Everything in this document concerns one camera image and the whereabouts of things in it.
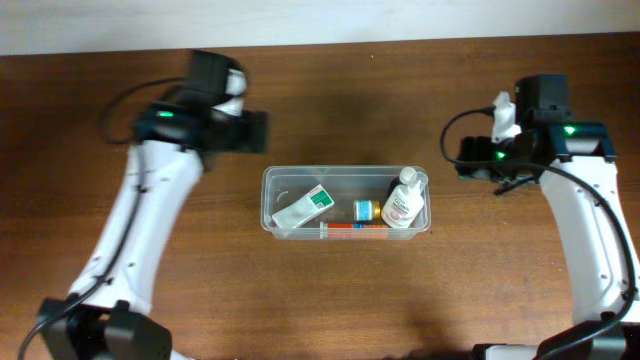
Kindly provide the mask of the orange tube white cap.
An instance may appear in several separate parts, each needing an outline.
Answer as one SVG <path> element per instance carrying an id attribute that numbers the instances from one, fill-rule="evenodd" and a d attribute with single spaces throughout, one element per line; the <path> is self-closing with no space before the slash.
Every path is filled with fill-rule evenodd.
<path id="1" fill-rule="evenodd" d="M 363 240 L 388 238 L 389 227 L 379 224 L 320 223 L 320 238 L 323 240 Z"/>

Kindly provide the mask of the small jar gold lid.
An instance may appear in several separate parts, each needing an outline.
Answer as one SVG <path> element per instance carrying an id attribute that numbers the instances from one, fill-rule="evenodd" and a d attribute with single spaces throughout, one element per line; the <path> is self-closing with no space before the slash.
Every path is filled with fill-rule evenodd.
<path id="1" fill-rule="evenodd" d="M 357 222 L 371 222 L 381 218 L 381 205 L 377 200 L 355 200 L 353 211 Z"/>

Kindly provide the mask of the white lotion pump bottle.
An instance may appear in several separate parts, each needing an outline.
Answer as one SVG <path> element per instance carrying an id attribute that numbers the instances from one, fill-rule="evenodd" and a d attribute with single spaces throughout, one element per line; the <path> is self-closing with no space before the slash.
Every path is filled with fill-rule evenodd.
<path id="1" fill-rule="evenodd" d="M 397 176 L 402 183 L 387 197 L 381 218 L 391 228 L 408 229 L 426 205 L 428 177 L 414 167 L 404 167 Z"/>

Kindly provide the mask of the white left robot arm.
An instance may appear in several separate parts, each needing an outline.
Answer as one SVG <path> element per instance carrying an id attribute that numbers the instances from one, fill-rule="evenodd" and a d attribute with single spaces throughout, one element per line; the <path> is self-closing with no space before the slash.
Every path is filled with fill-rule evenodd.
<path id="1" fill-rule="evenodd" d="M 17 356 L 40 337 L 54 359 L 179 359 L 152 320 L 157 271 L 181 208 L 218 153 L 263 153 L 268 115 L 245 109 L 249 76 L 226 55 L 194 50 L 185 76 L 131 123 L 123 182 L 67 296 L 45 299 Z"/>

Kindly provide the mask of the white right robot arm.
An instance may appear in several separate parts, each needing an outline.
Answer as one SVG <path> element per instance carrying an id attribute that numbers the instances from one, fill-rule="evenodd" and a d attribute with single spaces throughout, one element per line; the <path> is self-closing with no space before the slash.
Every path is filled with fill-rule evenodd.
<path id="1" fill-rule="evenodd" d="M 636 359 L 639 259 L 624 219 L 617 155 L 607 128 L 578 122 L 564 75 L 518 80 L 482 114 L 488 137 L 466 137 L 452 159 L 462 179 L 499 184 L 497 195 L 537 185 L 548 201 L 571 281 L 573 324 L 538 345 L 478 344 L 473 359 Z"/>

